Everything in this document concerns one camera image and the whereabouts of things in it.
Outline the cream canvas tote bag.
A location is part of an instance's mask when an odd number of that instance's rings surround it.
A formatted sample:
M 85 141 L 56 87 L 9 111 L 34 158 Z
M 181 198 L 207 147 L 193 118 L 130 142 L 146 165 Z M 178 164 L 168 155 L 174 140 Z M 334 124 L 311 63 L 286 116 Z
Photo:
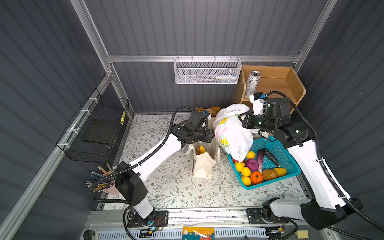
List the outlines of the cream canvas tote bag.
M 197 148 L 203 146 L 206 153 L 196 155 Z M 216 139 L 211 143 L 197 142 L 188 145 L 186 156 L 192 153 L 191 177 L 200 179 L 211 179 L 214 166 L 221 161 L 221 150 Z

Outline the white plastic grocery bag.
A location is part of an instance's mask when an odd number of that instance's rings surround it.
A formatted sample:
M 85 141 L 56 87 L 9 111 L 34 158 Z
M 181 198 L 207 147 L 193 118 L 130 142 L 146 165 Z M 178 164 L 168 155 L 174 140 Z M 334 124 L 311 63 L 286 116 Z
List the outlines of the white plastic grocery bag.
M 254 142 L 251 131 L 243 128 L 239 120 L 239 115 L 249 110 L 244 104 L 232 104 L 221 109 L 213 122 L 217 142 L 227 154 L 239 162 L 244 161 Z

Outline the teal plastic fruit basket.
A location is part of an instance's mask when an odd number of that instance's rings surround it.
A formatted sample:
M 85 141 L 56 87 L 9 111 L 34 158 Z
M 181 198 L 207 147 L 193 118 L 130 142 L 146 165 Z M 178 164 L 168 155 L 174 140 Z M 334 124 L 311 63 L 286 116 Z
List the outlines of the teal plastic fruit basket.
M 288 150 L 284 149 L 282 143 L 280 143 L 278 140 L 276 140 L 273 137 L 270 137 L 269 140 L 264 139 L 258 139 L 254 140 L 252 147 L 250 148 L 250 151 L 254 152 L 255 154 L 258 153 L 259 150 L 268 150 L 271 152 L 271 155 L 274 157 L 273 160 L 271 160 L 266 154 L 263 155 L 263 165 L 262 165 L 262 171 L 266 170 L 274 170 L 276 168 L 285 169 L 287 172 L 284 176 L 276 177 L 271 180 L 263 179 L 262 181 L 258 181 L 257 184 L 253 184 L 252 181 L 250 181 L 250 185 L 247 186 L 242 180 L 243 175 L 238 172 L 234 158 L 232 155 L 228 154 L 228 158 L 231 164 L 231 167 L 233 168 L 235 172 L 235 176 L 239 180 L 241 186 L 246 190 L 253 190 L 271 183 L 276 183 L 278 181 L 282 181 L 294 176 L 298 176 L 301 173 L 301 169 L 299 165 L 296 163 L 294 158 L 289 154 Z

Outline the yellow snack packet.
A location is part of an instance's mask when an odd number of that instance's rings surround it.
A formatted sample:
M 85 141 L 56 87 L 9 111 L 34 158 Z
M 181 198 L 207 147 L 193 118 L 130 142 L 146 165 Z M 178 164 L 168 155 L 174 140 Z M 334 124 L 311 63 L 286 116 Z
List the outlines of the yellow snack packet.
M 206 149 L 203 147 L 203 146 L 199 146 L 198 148 L 197 148 L 197 152 L 196 152 L 196 155 L 201 155 L 201 154 L 204 154 L 204 153 L 206 153 L 207 151 L 206 151 Z

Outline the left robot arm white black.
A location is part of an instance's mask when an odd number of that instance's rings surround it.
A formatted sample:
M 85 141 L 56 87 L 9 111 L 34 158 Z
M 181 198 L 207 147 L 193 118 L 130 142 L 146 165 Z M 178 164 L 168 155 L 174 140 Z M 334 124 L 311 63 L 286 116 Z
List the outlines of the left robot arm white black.
M 99 178 L 90 187 L 90 197 L 99 203 L 122 203 L 149 225 L 155 218 L 155 208 L 148 200 L 148 190 L 144 184 L 151 173 L 168 157 L 181 150 L 185 145 L 199 141 L 211 143 L 214 130 L 209 128 L 211 114 L 199 112 L 191 107 L 179 107 L 172 116 L 167 133 L 151 150 L 138 159 L 117 166 L 115 172 Z M 110 180 L 124 197 L 123 200 L 108 200 L 95 196 L 94 190 L 102 183 Z

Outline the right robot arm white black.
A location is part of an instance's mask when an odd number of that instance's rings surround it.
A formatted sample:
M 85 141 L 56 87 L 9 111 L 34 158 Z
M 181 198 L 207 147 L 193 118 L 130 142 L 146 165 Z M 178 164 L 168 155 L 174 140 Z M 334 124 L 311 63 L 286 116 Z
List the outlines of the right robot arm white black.
M 360 236 L 334 228 L 334 224 L 355 213 L 383 231 L 382 225 L 360 211 L 363 207 L 361 201 L 351 198 L 339 184 L 321 155 L 316 131 L 293 101 L 281 92 L 276 92 L 278 98 L 271 98 L 272 94 L 273 91 L 252 94 L 250 102 L 253 104 L 253 112 L 242 113 L 239 120 L 246 129 L 273 134 L 274 142 L 281 143 L 299 165 L 312 196 L 310 200 L 301 202 L 272 198 L 261 207 L 259 215 L 263 220 L 273 223 L 281 218 L 293 224 L 301 220 L 316 230 L 328 228 L 361 239 Z

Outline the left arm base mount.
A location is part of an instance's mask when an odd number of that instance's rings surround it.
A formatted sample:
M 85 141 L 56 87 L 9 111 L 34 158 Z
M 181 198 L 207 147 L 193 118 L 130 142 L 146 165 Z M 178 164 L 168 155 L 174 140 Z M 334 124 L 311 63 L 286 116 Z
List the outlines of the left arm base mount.
M 166 227 L 169 220 L 169 211 L 154 210 L 146 218 L 142 218 L 138 213 L 129 213 L 127 218 L 129 228 Z

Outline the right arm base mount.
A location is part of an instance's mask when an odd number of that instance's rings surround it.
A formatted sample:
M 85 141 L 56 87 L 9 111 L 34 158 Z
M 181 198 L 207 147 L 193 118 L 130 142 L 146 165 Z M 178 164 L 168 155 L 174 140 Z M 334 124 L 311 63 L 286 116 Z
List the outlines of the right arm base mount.
M 283 217 L 276 217 L 272 211 L 267 208 L 247 208 L 246 209 L 247 218 L 249 224 L 282 224 L 285 225 L 289 221 Z

